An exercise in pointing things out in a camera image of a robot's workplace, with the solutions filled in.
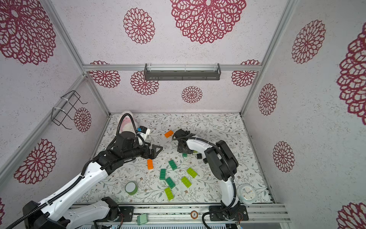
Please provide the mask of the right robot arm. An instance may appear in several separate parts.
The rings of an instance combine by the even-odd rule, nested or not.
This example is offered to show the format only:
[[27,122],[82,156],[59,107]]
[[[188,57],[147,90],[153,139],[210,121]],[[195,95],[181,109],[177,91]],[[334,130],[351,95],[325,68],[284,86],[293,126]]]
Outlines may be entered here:
[[179,129],[175,132],[172,140],[178,141],[177,151],[182,154],[192,154],[194,151],[204,154],[203,161],[209,165],[213,175],[219,180],[222,193],[221,206],[213,206],[202,215],[203,225],[208,229],[205,221],[206,216],[211,219],[249,220],[248,212],[244,204],[240,202],[235,185],[235,174],[239,163],[223,140],[210,142],[197,137],[195,134]]

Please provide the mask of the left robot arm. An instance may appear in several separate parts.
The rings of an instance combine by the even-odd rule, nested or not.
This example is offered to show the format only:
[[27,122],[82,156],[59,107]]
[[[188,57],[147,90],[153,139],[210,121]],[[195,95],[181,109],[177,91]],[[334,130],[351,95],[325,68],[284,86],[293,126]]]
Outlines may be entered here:
[[130,113],[122,115],[111,143],[92,160],[86,162],[79,175],[40,202],[30,201],[23,207],[23,216],[8,227],[21,222],[27,229],[75,229],[90,221],[119,217],[119,205],[110,197],[94,205],[70,210],[84,193],[115,170],[139,157],[155,159],[163,147],[146,142],[150,130],[136,127]]

